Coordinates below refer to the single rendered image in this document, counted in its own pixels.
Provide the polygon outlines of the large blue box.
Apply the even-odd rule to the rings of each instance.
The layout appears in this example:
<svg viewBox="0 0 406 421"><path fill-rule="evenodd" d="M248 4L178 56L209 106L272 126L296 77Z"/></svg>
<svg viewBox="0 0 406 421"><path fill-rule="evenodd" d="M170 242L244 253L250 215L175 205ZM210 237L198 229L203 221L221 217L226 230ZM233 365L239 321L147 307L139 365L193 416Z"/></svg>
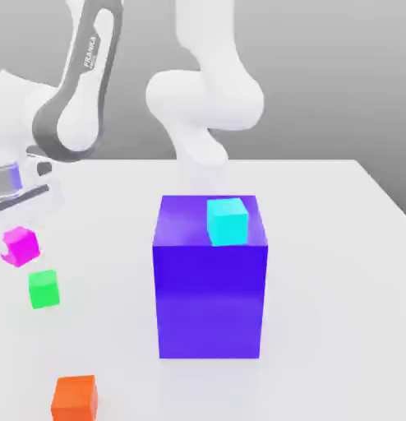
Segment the large blue box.
<svg viewBox="0 0 406 421"><path fill-rule="evenodd" d="M164 195L152 245L159 356L256 359L260 355L268 241L254 196L245 245L215 247L207 196Z"/></svg>

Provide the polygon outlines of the small magenta cube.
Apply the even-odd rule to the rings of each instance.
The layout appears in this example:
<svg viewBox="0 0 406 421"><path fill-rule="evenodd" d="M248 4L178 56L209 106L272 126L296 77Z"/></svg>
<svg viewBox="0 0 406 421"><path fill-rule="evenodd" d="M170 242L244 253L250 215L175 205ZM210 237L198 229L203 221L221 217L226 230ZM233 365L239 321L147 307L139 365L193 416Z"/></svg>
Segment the small magenta cube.
<svg viewBox="0 0 406 421"><path fill-rule="evenodd" d="M3 242L7 246L7 254L1 257L7 263L21 267L39 256L39 243L34 231L16 227L3 234Z"/></svg>

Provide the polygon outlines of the small orange cube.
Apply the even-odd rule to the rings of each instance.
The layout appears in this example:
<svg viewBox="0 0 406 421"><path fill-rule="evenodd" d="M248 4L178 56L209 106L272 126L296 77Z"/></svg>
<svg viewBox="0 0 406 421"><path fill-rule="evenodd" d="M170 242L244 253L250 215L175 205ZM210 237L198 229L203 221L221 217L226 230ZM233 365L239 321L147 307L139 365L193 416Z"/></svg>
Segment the small orange cube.
<svg viewBox="0 0 406 421"><path fill-rule="evenodd" d="M53 421L95 421L97 409L94 375L60 377L57 380L51 404Z"/></svg>

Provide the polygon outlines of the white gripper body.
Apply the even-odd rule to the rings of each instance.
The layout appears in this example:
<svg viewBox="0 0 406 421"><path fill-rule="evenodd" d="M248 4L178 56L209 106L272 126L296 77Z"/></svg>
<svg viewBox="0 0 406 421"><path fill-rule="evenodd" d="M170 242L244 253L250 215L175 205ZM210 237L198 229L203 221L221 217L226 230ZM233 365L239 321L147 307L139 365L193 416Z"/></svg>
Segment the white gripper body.
<svg viewBox="0 0 406 421"><path fill-rule="evenodd" d="M62 185L48 181L18 197L0 201L0 228L40 222L64 203Z"/></svg>

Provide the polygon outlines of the small cyan cube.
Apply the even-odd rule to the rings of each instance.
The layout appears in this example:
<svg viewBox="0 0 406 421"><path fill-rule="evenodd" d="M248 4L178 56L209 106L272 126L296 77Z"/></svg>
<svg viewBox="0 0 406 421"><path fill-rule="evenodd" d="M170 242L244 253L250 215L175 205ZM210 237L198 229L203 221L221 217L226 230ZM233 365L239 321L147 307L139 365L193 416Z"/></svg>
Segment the small cyan cube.
<svg viewBox="0 0 406 421"><path fill-rule="evenodd" d="M239 197L207 200L206 227L214 247L244 245L249 213Z"/></svg>

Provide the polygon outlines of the small green cube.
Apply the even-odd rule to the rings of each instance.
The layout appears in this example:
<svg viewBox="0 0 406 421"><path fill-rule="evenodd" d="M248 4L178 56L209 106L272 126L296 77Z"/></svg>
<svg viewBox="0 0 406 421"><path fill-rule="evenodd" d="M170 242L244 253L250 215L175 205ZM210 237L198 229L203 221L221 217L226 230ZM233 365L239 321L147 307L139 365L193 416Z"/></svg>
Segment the small green cube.
<svg viewBox="0 0 406 421"><path fill-rule="evenodd" d="M55 270L29 273L28 289L33 309L60 304L58 276Z"/></svg>

